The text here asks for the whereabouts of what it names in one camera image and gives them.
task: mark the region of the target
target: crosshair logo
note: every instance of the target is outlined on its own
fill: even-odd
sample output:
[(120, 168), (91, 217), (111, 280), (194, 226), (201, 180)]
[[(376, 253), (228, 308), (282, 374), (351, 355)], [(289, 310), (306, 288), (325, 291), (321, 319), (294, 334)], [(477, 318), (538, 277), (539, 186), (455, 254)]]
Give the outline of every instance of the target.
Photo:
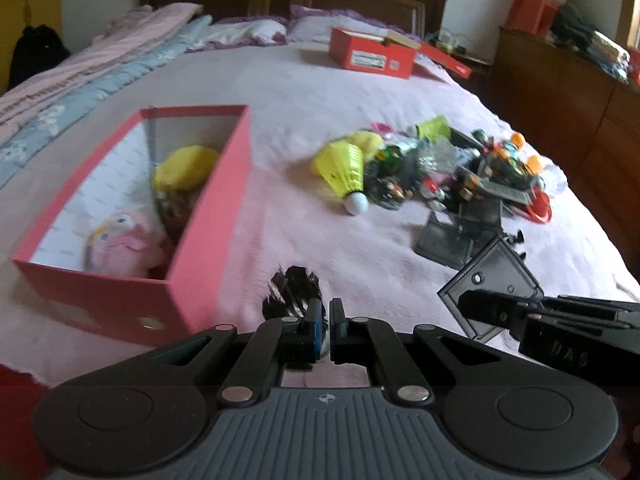
[(322, 394), (320, 397), (318, 397), (318, 400), (320, 402), (324, 402), (325, 404), (330, 404), (331, 402), (334, 402), (335, 400), (335, 395), (332, 394)]

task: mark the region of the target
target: wooden dresser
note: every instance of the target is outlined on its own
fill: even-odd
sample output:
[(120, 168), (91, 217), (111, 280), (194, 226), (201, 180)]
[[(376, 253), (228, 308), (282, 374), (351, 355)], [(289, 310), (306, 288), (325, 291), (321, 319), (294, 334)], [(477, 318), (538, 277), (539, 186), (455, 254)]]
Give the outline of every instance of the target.
[(566, 173), (640, 278), (640, 89), (503, 29), (484, 100)]

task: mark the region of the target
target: metal screw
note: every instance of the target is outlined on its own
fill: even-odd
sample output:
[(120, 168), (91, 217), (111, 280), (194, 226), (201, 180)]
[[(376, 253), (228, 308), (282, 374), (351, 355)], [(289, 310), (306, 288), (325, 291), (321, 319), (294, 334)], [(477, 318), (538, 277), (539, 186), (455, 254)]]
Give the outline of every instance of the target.
[(424, 402), (429, 398), (429, 391), (423, 386), (403, 386), (398, 390), (398, 397), (406, 402)]
[(246, 386), (230, 386), (222, 390), (222, 398), (228, 402), (247, 402), (254, 393)]
[(139, 317), (138, 322), (149, 330), (164, 330), (164, 323), (156, 317)]

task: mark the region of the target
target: white pillow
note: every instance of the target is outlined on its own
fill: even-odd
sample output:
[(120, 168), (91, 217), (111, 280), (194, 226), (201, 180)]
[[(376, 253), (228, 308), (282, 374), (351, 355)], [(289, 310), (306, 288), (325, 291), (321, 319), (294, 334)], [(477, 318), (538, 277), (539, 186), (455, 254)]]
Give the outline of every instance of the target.
[(287, 41), (291, 43), (313, 41), (329, 44), (331, 42), (331, 31), (334, 27), (348, 28), (355, 32), (374, 36), (386, 36), (388, 30), (354, 20), (349, 16), (305, 16), (292, 22), (290, 31), (287, 34)]
[(246, 44), (282, 44), (287, 27), (275, 20), (210, 25), (197, 46), (243, 46)]

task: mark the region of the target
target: pink plush toy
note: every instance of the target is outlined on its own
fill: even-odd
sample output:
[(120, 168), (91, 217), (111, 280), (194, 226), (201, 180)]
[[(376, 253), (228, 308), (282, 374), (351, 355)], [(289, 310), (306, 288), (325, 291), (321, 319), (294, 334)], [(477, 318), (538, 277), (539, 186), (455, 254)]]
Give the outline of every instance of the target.
[(140, 211), (107, 218), (89, 238), (87, 271), (146, 278), (149, 269), (168, 261), (162, 249), (166, 235)]

